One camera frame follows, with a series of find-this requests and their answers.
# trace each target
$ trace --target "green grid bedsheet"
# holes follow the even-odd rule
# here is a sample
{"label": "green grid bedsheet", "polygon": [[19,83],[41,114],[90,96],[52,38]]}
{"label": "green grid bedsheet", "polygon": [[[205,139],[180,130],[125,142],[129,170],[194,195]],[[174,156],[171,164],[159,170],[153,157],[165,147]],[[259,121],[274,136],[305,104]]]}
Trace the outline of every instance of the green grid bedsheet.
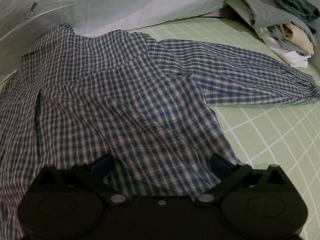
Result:
{"label": "green grid bedsheet", "polygon": [[[132,30],[156,40],[186,39],[237,46],[281,61],[249,27],[216,18],[191,18]],[[320,73],[309,64],[299,68],[320,85]],[[254,168],[278,163],[302,195],[309,210],[301,236],[320,239],[320,102],[303,105],[210,106],[236,156]]]}

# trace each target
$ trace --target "plaid shirt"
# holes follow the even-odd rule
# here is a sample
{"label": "plaid shirt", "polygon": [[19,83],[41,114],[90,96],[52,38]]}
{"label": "plaid shirt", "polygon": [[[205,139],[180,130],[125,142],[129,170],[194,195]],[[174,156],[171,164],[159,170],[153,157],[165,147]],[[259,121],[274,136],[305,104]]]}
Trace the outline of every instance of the plaid shirt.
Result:
{"label": "plaid shirt", "polygon": [[0,92],[0,239],[23,236],[16,209],[47,163],[111,153],[106,182],[126,195],[195,197],[219,183],[212,153],[239,161],[207,103],[319,98],[309,75],[264,54],[121,30],[87,38],[58,25]]}

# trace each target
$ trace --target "screw head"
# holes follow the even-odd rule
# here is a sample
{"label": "screw head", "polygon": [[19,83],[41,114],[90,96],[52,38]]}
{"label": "screw head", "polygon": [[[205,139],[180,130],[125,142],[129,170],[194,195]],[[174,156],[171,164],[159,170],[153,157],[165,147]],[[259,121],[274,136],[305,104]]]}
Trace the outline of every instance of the screw head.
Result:
{"label": "screw head", "polygon": [[124,201],[126,201],[127,197],[122,194],[115,194],[115,195],[111,196],[110,199],[113,203],[119,204],[119,203],[123,203]]}
{"label": "screw head", "polygon": [[210,194],[202,194],[198,197],[198,200],[204,203],[208,203],[214,200],[214,197]]}
{"label": "screw head", "polygon": [[158,201],[158,204],[159,204],[160,206],[164,206],[164,205],[167,204],[167,202],[166,202],[165,200],[159,200],[159,201]]}

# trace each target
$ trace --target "beige cloth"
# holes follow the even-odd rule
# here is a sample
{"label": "beige cloth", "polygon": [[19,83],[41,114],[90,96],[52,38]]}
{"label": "beige cloth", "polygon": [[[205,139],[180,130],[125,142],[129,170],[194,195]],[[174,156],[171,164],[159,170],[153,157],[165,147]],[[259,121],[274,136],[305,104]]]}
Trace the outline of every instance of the beige cloth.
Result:
{"label": "beige cloth", "polygon": [[311,55],[314,54],[313,45],[303,30],[292,23],[282,24],[280,25],[280,29],[283,37],[287,41],[292,42],[294,45],[300,49],[304,49]]}

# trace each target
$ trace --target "mattress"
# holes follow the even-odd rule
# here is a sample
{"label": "mattress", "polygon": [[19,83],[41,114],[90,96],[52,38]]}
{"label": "mattress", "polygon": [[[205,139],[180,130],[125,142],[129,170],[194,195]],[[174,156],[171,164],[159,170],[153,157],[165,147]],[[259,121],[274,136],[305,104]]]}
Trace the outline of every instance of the mattress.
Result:
{"label": "mattress", "polygon": [[[228,19],[191,18],[131,30],[156,40],[185,39],[214,42],[267,54],[282,61],[250,27]],[[320,73],[298,68],[320,85]],[[277,163],[287,173],[307,204],[309,215],[301,233],[320,239],[320,102],[293,105],[209,106],[236,156],[256,169]]]}

